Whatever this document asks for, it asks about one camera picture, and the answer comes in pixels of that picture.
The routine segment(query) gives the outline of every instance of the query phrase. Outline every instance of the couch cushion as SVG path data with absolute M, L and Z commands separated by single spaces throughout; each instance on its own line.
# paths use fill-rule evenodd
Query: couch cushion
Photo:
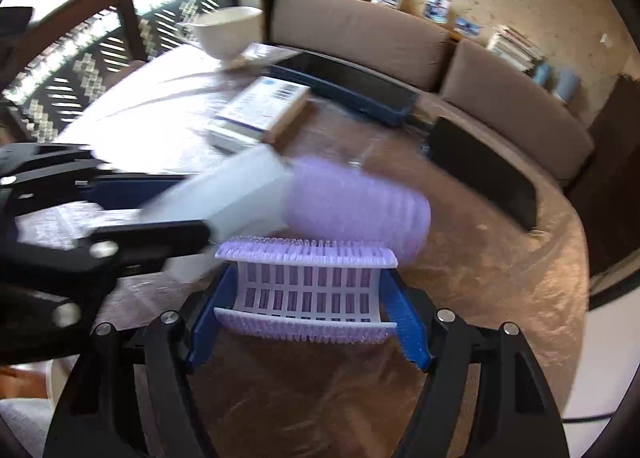
M 449 51 L 443 28 L 360 0 L 276 0 L 271 41 L 353 61 L 424 90 L 438 84 Z
M 418 121 L 426 123 L 436 122 L 438 117 L 445 117 L 457 124 L 463 130 L 471 133 L 476 139 L 489 146 L 493 151 L 508 161 L 519 172 L 535 182 L 536 186 L 545 181 L 555 189 L 558 181 L 544 167 L 518 148 L 515 144 L 505 139 L 500 133 L 490 128 L 478 119 L 471 117 L 460 108 L 443 101 L 438 94 L 420 92 L 418 102 L 414 107 L 414 117 Z
M 587 130 L 548 92 L 496 55 L 462 40 L 440 96 L 498 131 L 561 183 L 593 151 Z

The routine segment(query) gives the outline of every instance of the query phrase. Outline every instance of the blue gripper pad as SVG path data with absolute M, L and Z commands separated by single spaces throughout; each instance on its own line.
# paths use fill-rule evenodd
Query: blue gripper pad
M 229 265 L 220 276 L 218 286 L 206 302 L 193 327 L 191 348 L 185 359 L 188 368 L 196 369 L 207 362 L 222 325 L 213 312 L 215 307 L 233 308 L 238 289 L 238 269 Z
M 421 370 L 427 369 L 431 361 L 427 327 L 415 312 L 411 302 L 404 297 L 393 274 L 387 269 L 380 272 L 378 295 L 389 321 L 398 324 L 396 336 L 404 357 Z
M 183 180 L 184 175 L 163 175 L 161 178 L 123 176 L 122 179 L 96 180 L 91 187 L 82 191 L 82 197 L 107 210 L 138 209 L 145 202 L 164 193 Z

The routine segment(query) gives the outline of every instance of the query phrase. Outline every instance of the lattice screen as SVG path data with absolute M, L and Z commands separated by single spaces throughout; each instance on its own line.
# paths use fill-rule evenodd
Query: lattice screen
M 182 44 L 177 23 L 231 4 L 232 0 L 134 0 L 149 58 Z M 131 60 L 116 9 L 105 9 L 47 47 L 4 95 L 20 107 L 33 136 L 39 142 L 50 141 L 105 92 L 106 77 Z

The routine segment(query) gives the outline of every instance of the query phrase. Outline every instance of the clear plastic tablecloth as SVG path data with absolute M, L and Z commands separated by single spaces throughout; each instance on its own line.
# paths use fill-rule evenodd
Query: clear plastic tablecloth
M 217 61 L 197 48 L 176 48 L 109 90 L 59 141 L 89 145 L 98 158 L 126 171 L 209 169 L 226 155 L 209 145 L 204 125 L 265 64 L 290 55 L 274 47 L 252 49 L 248 66 L 219 72 Z M 575 374 L 587 302 L 580 220 L 546 173 L 495 132 L 434 95 L 421 95 L 416 113 L 421 112 L 455 119 L 532 181 L 538 192 L 536 231 L 523 232 L 431 164 L 406 131 L 367 121 L 327 100 L 310 100 L 303 123 L 280 152 L 357 162 L 424 194 L 431 204 L 431 230 L 416 260 L 399 269 L 404 281 L 468 323 L 517 323 L 562 408 Z M 161 276 L 118 286 L 106 303 L 116 326 L 180 306 L 190 288 L 164 283 Z M 155 279 L 156 289 L 164 292 L 148 309 L 146 292 L 154 289 Z M 450 456 L 464 451 L 478 376 L 472 368 Z M 218 453 L 237 458 L 389 457 L 423 383 L 424 374 L 404 359 L 395 339 L 382 345 L 323 345 L 226 331 L 209 362 L 190 377 Z

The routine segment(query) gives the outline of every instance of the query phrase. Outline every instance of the couch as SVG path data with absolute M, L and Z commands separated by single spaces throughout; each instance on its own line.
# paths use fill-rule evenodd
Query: couch
M 593 151 L 588 131 L 526 74 L 423 18 L 360 0 L 276 0 L 271 42 L 409 86 L 420 93 L 414 115 L 481 123 L 562 187 Z

